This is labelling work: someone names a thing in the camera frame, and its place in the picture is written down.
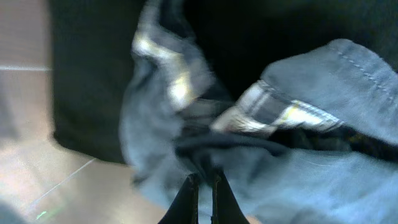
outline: gray floor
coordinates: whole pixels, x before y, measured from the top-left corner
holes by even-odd
[[[163,209],[131,188],[130,168],[70,152],[51,140],[48,72],[0,71],[0,90],[0,123],[7,124],[0,133],[0,223],[12,223],[8,210],[24,220],[16,223],[162,218]]]
[[[0,224],[157,223],[165,210],[130,186],[132,170],[51,138],[45,0],[0,1]]]

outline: tiled floor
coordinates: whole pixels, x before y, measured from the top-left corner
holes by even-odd
[[[5,207],[17,223],[157,223],[165,211],[133,191],[131,169],[51,140],[49,81],[47,72],[0,71],[0,223],[12,223]]]
[[[51,139],[45,0],[0,1],[0,224],[157,223],[132,171]]]

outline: denim fabric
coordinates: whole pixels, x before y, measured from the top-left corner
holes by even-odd
[[[398,75],[360,45],[335,40],[271,64],[262,79],[361,133],[398,145]]]
[[[228,92],[179,17],[180,3],[149,1],[133,42],[136,71],[119,131],[135,187],[168,207],[205,157],[223,168],[243,213],[264,223],[394,223],[397,164],[345,149],[289,149],[266,140],[278,129],[327,133],[349,126],[395,144],[396,127],[388,123],[396,119],[391,68],[370,50],[335,40],[273,63],[237,102],[223,101]],[[205,119],[192,126],[204,128],[188,134],[189,119],[201,115]],[[234,142],[203,135],[211,129]],[[261,142],[250,145],[246,138]],[[184,141],[182,148],[193,151],[188,156],[176,153]],[[210,222],[211,200],[211,188],[201,185],[200,223]]]
[[[2,223],[26,224],[20,214],[18,214],[8,203],[0,201],[0,217]]]

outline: stitching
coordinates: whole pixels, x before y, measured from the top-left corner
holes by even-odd
[[[389,91],[381,86],[373,77],[369,72],[366,72],[365,69],[360,66],[359,64],[357,64],[354,60],[350,59],[349,57],[347,57],[343,52],[340,52],[339,50],[337,50],[336,48],[330,47],[332,50],[336,51],[338,55],[340,55],[341,57],[343,57],[344,59],[346,59],[348,62],[352,63],[356,68],[358,68],[362,74],[368,79],[371,80],[375,85],[376,88],[380,89],[381,91],[383,91],[384,93],[386,93],[386,95],[388,96],[389,101],[392,103],[394,101],[394,98],[391,96],[391,94],[389,93]]]

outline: black object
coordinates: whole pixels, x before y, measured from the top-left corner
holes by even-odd
[[[118,128],[132,78],[131,42],[144,0],[50,0],[54,138],[68,149],[124,163]]]
[[[213,215],[212,224],[249,224],[232,193],[222,170],[213,173]],[[178,191],[173,203],[159,224],[197,224],[198,223],[198,174],[191,174]]]
[[[398,69],[396,0],[185,1],[211,69],[238,98],[275,61],[334,39],[363,45]]]

